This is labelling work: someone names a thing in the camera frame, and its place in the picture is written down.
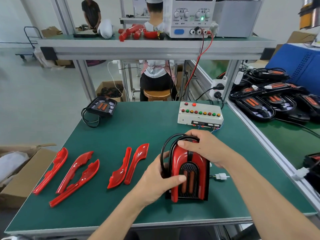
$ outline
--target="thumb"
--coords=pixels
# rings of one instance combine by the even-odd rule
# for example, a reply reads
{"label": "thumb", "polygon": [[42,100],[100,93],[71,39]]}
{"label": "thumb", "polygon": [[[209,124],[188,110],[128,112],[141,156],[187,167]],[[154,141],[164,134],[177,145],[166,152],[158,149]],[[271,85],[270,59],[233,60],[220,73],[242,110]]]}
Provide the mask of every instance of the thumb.
{"label": "thumb", "polygon": [[193,142],[186,141],[186,140],[180,140],[180,141],[178,141],[178,146],[183,149],[186,149],[188,151],[197,152],[198,147],[199,147],[199,143],[193,143]]}
{"label": "thumb", "polygon": [[177,175],[177,176],[165,178],[163,180],[163,187],[165,188],[165,190],[169,190],[173,187],[178,186],[179,184],[182,184],[186,180],[187,178],[184,175]]}

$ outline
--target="blue power switch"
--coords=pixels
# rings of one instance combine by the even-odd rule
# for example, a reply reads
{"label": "blue power switch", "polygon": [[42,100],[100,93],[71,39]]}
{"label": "blue power switch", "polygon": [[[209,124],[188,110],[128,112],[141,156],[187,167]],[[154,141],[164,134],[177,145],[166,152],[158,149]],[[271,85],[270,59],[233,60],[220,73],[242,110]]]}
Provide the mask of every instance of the blue power switch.
{"label": "blue power switch", "polygon": [[184,29],[175,29],[174,30],[175,35],[183,35],[184,34]]}

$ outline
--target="man in black shirt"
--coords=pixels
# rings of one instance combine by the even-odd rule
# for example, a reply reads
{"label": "man in black shirt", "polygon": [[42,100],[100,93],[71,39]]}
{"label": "man in black shirt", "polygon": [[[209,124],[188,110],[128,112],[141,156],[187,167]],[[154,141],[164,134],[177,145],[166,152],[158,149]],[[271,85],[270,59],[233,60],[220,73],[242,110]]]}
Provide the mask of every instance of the man in black shirt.
{"label": "man in black shirt", "polygon": [[101,22],[101,12],[98,3],[94,0],[84,0],[81,6],[89,29],[98,29]]}

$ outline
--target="worker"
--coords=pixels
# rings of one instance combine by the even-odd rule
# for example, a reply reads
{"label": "worker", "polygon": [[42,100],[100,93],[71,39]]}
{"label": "worker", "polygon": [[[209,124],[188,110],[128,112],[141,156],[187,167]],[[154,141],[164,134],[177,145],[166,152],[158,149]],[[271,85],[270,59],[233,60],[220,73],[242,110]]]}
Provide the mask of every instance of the worker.
{"label": "worker", "polygon": [[[146,0],[146,6],[150,14],[149,21],[144,24],[146,31],[163,32],[163,0]],[[140,78],[140,101],[148,101],[144,90],[164,91],[170,89],[172,100],[178,99],[175,86],[176,79],[172,68],[173,60],[140,60],[143,63]]]}
{"label": "worker", "polygon": [[[244,157],[208,131],[192,129],[186,134],[198,137],[199,143],[180,140],[178,145],[200,154],[219,168],[225,168],[228,171],[263,240],[320,239],[320,230],[288,202]],[[168,155],[169,152],[166,152],[163,156],[168,157]],[[184,181],[186,181],[184,175],[162,178],[160,155],[158,155],[148,166],[137,185],[123,198],[105,222],[89,237],[89,240],[123,240],[143,208]],[[192,234],[187,235],[185,239],[211,239],[190,236]],[[131,232],[125,239],[138,238]]]}
{"label": "worker", "polygon": [[84,0],[81,6],[89,29],[97,30],[101,22],[101,12],[98,3],[94,0]]}

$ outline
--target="hand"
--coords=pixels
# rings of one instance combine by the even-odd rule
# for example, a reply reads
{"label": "hand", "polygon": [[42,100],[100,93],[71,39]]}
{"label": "hand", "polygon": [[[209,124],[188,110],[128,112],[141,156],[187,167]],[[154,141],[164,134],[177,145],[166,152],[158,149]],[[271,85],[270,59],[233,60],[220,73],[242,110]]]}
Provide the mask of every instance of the hand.
{"label": "hand", "polygon": [[239,156],[238,153],[207,130],[192,129],[189,130],[186,135],[198,137],[200,142],[193,143],[190,141],[180,140],[178,141],[179,147],[200,154],[202,157],[205,157],[220,168],[224,167],[225,163],[235,155]]}
{"label": "hand", "polygon": [[[163,154],[163,158],[169,156],[169,152]],[[139,200],[142,207],[155,202],[167,190],[182,184],[186,181],[186,176],[177,175],[169,178],[161,176],[160,155],[148,166],[137,185],[131,193]]]}

